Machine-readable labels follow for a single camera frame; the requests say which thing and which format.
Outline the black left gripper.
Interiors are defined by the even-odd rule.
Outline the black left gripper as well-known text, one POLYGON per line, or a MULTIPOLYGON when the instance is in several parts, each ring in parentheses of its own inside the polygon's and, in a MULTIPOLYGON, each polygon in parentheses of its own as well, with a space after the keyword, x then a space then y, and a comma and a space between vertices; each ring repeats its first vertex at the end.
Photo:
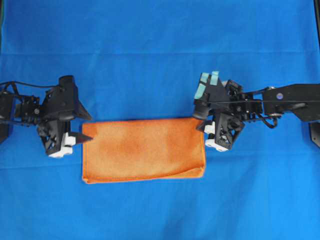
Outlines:
POLYGON ((49 86, 43 102, 34 95, 19 94, 13 86, 13 124, 35 126, 45 153, 51 158, 62 158, 73 153, 73 146, 93 140, 80 132, 71 131, 71 121, 79 118, 92 120, 78 98, 75 84, 49 86))

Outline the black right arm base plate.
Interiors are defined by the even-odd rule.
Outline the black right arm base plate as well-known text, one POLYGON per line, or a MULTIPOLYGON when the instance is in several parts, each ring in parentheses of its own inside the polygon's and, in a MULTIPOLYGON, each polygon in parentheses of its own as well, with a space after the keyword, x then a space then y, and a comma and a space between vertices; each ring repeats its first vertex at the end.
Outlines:
POLYGON ((308 127, 311 141, 320 148, 320 123, 311 122, 308 124, 308 127))

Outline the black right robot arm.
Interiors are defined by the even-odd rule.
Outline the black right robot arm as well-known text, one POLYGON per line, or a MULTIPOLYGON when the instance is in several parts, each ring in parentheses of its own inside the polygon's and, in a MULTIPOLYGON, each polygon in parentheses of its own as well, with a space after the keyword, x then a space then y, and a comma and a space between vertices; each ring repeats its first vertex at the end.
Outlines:
POLYGON ((231 79, 221 81, 217 71, 203 72, 193 104, 192 116, 201 121, 196 129, 208 135, 205 145, 219 152, 232 149, 246 122, 261 121, 274 129, 285 113, 308 123, 311 141, 320 144, 319 84, 268 86, 245 92, 231 79))

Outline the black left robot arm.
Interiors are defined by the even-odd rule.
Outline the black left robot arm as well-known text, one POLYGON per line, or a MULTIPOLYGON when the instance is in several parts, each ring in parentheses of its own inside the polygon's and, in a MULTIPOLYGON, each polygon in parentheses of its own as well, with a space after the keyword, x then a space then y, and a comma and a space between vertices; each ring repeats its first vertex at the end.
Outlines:
POLYGON ((13 125, 35 126, 45 153, 62 158, 73 153, 73 147, 93 140, 71 130, 71 121, 91 120, 91 115, 79 100, 78 88, 72 79, 61 79, 45 93, 43 101, 34 95, 19 94, 15 82, 0 89, 0 140, 10 135, 13 125))

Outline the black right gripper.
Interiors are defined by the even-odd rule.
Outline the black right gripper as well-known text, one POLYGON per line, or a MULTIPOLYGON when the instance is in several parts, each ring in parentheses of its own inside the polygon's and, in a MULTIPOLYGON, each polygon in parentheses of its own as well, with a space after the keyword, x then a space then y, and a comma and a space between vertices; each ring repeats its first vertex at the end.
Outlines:
POLYGON ((194 100, 210 104, 207 119, 196 130, 208 134, 205 145, 219 152, 231 150, 245 122, 256 121, 263 113, 261 100, 232 80, 222 82, 218 71, 201 73, 194 100))

